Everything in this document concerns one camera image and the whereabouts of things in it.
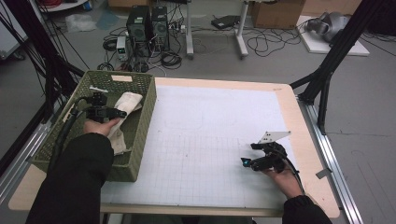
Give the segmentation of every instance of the table leg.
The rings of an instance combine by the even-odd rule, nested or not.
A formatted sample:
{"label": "table leg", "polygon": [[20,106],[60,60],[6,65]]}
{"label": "table leg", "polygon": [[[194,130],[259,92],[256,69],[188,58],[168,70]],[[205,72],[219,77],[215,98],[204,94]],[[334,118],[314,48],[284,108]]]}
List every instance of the table leg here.
{"label": "table leg", "polygon": [[244,31],[245,18],[248,12],[248,1],[244,1],[241,12],[241,22],[239,23],[239,29],[235,30],[236,40],[238,41],[239,48],[241,49],[241,59],[248,56],[247,46],[245,45],[242,32]]}
{"label": "table leg", "polygon": [[189,59],[193,59],[193,57],[194,57],[194,47],[193,47],[193,44],[192,44],[190,4],[191,4],[191,0],[188,0],[187,1],[186,47],[187,47],[187,57]]}

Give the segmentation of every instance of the hand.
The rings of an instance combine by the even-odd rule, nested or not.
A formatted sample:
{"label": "hand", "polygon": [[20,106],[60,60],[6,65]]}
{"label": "hand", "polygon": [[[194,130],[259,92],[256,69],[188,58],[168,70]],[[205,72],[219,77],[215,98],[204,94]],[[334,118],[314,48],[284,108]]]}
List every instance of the hand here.
{"label": "hand", "polygon": [[120,118],[111,119],[107,123],[99,123],[99,122],[93,121],[91,119],[88,119],[84,123],[83,131],[84,131],[84,133],[99,133],[104,136],[108,136],[111,128],[119,122],[120,122]]}
{"label": "hand", "polygon": [[291,172],[291,169],[287,164],[285,168],[286,169],[280,174],[274,170],[265,170],[262,172],[274,180],[279,189],[286,195],[288,199],[303,195],[296,177]]}

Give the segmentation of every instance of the black sleeve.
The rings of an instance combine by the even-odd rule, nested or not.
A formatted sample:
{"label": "black sleeve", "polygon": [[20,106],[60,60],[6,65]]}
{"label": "black sleeve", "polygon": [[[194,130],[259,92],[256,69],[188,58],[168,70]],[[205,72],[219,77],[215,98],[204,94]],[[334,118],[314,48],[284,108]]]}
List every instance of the black sleeve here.
{"label": "black sleeve", "polygon": [[26,223],[99,223],[100,190],[113,157],[110,141],[101,134],[70,141],[41,184]]}
{"label": "black sleeve", "polygon": [[307,196],[288,199],[284,204],[283,224],[332,224],[321,208]]}

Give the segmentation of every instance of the towel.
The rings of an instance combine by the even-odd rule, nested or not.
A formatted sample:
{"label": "towel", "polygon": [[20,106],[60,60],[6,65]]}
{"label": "towel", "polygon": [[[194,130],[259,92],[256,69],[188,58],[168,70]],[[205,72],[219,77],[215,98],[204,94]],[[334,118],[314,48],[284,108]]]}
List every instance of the towel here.
{"label": "towel", "polygon": [[[125,92],[121,98],[114,105],[115,108],[121,111],[125,111],[128,115],[131,112],[136,111],[142,107],[139,102],[142,100],[143,96],[140,94],[136,94],[133,92]],[[126,118],[121,119],[118,124],[113,126],[110,130],[110,134],[108,135],[108,139],[110,140],[111,146],[114,149],[114,155],[123,154],[130,149],[126,148],[123,132],[120,129],[121,124],[126,120]]]}

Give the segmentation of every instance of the green woven basket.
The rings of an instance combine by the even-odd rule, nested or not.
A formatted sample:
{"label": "green woven basket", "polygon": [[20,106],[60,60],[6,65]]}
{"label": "green woven basket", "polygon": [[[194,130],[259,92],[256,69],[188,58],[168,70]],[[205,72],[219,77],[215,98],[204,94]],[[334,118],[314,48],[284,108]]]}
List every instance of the green woven basket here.
{"label": "green woven basket", "polygon": [[[140,102],[143,106],[142,109],[131,113],[120,127],[124,133],[126,146],[131,148],[132,151],[114,157],[113,166],[107,178],[108,181],[135,182],[139,173],[149,123],[157,98],[154,76],[148,74],[114,71],[86,72],[61,115],[52,126],[47,138],[34,155],[32,163],[40,170],[47,172],[52,149],[59,131],[64,125],[64,120],[78,97],[92,95],[90,86],[108,91],[106,93],[107,106],[110,107],[114,107],[115,103],[126,91],[143,95],[143,99]],[[78,104],[78,108],[87,106],[84,101]],[[82,134],[84,120],[85,116],[81,116],[76,120],[72,130],[67,135],[64,147],[67,146],[71,139]]]}

